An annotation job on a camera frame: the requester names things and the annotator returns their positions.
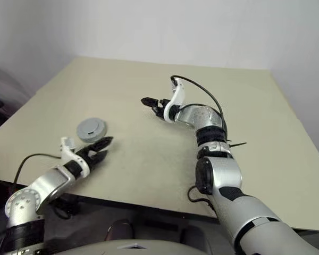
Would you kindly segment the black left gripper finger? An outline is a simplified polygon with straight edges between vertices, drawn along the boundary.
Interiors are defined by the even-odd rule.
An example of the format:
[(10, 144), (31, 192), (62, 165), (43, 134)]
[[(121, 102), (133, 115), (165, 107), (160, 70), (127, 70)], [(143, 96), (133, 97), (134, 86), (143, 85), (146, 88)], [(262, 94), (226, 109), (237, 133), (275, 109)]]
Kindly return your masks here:
[(89, 146), (90, 151), (100, 152), (111, 144), (113, 137), (103, 137)]
[(91, 157), (91, 164), (93, 166), (96, 166), (97, 164), (102, 162), (105, 159), (105, 157), (107, 156), (107, 153), (108, 153), (108, 150), (103, 150), (103, 151), (100, 151), (100, 152), (94, 154)]

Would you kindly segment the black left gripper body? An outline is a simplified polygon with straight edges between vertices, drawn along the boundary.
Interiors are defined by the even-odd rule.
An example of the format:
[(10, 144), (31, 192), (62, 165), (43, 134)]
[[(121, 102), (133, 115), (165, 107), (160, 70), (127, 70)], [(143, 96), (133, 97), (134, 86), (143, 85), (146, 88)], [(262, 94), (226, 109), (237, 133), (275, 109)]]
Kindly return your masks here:
[(89, 156), (90, 151), (91, 151), (91, 146), (86, 146), (78, 150), (75, 154), (80, 156), (87, 163), (89, 168), (94, 168), (94, 161)]

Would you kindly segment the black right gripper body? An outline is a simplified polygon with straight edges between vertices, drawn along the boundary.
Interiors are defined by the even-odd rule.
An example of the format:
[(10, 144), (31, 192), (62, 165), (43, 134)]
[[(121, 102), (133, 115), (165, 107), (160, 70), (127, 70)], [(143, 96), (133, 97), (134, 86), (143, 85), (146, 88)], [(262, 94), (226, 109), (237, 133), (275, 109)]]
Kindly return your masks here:
[(165, 116), (169, 118), (169, 110), (166, 112), (166, 114), (164, 113), (165, 108), (169, 102), (170, 102), (169, 99), (158, 99), (158, 106), (163, 108), (163, 117), (159, 117), (159, 118), (164, 118)]

